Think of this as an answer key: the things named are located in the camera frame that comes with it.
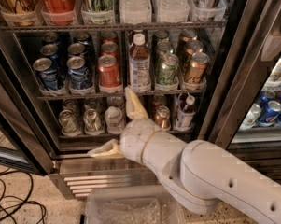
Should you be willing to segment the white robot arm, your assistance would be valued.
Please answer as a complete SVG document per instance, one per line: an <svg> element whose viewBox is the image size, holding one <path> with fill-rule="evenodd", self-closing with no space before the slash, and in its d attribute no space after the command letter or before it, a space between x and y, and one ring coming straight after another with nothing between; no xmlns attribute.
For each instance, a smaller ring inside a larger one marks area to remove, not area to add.
<svg viewBox="0 0 281 224"><path fill-rule="evenodd" d="M124 157L146 166L195 214L207 214L223 201L259 224L281 224L280 184L212 143L174 137L148 117L131 88L125 97L131 121L119 141L89 151L91 157Z"/></svg>

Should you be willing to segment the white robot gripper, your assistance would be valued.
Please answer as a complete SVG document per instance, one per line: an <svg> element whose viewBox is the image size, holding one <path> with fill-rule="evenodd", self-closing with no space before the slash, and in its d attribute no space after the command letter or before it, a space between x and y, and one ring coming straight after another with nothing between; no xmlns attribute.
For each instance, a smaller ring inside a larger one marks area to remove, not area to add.
<svg viewBox="0 0 281 224"><path fill-rule="evenodd" d="M120 144L111 139L98 148L90 150L87 155L95 159L127 158L140 164L156 164L160 155L160 135L164 131L148 119L148 113L136 93L125 88L126 114L129 122L120 136Z"/></svg>

